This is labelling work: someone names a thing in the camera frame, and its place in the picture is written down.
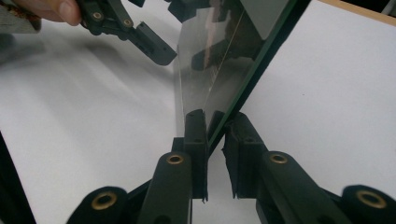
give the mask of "white surface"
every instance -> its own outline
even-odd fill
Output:
[[[149,3],[148,12],[160,7]],[[179,27],[165,15],[134,12],[174,47]],[[243,112],[322,187],[360,183],[396,197],[395,36],[315,1]],[[150,179],[176,134],[171,66],[64,24],[17,41],[0,65],[0,128],[37,223],[66,222],[94,189]],[[259,223],[254,201],[232,199],[219,150],[208,179],[209,202],[194,202],[193,223]]]
[[[166,6],[129,9],[175,49],[180,24]],[[172,65],[152,63],[132,43],[46,21],[38,35],[16,35],[4,60],[0,127],[37,223],[65,223],[103,186],[138,187],[170,151]]]
[[[242,112],[337,194],[396,198],[396,27],[311,3]]]

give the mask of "brass grommet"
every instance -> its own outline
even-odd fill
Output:
[[[371,207],[379,209],[387,207],[387,202],[381,196],[369,190],[359,190],[358,192],[356,192],[356,195],[362,203]]]
[[[176,165],[176,164],[181,164],[184,161],[184,158],[179,155],[171,155],[168,158],[166,158],[166,161],[169,164]]]
[[[93,12],[93,17],[96,18],[97,20],[102,19],[102,14],[100,12]]]
[[[273,161],[274,163],[278,163],[278,164],[284,164],[286,162],[288,162],[288,158],[286,158],[283,155],[280,154],[272,154],[270,156],[270,160]]]
[[[117,201],[117,195],[112,191],[106,191],[99,193],[91,203],[91,206],[95,210],[104,210],[112,206]]]
[[[131,27],[131,26],[134,25],[134,23],[132,21],[130,21],[130,20],[124,20],[123,23],[124,23],[125,26],[128,26],[128,27]]]

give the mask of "transparent plastic sheet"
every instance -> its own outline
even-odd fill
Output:
[[[294,3],[210,0],[210,7],[190,9],[195,15],[183,22],[176,63],[184,116],[203,109],[208,126],[215,112],[233,111]]]

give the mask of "black clamp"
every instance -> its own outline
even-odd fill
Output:
[[[191,202],[207,199],[209,150],[202,110],[186,116],[185,136],[160,157],[153,178],[130,193],[105,187],[89,194],[68,224],[191,224]],[[269,151],[244,114],[225,127],[224,156],[233,196],[256,199],[261,223],[396,223],[396,201],[366,186],[342,196],[322,189],[290,155]]]
[[[134,22],[120,0],[77,0],[81,10],[82,26],[93,35],[101,33],[116,35],[121,40],[130,40],[152,61],[168,65],[177,54],[144,22],[134,28]],[[144,0],[131,0],[142,7]]]

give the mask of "human hand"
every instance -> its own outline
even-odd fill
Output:
[[[65,21],[73,26],[81,22],[76,0],[13,0],[13,2],[49,21]]]

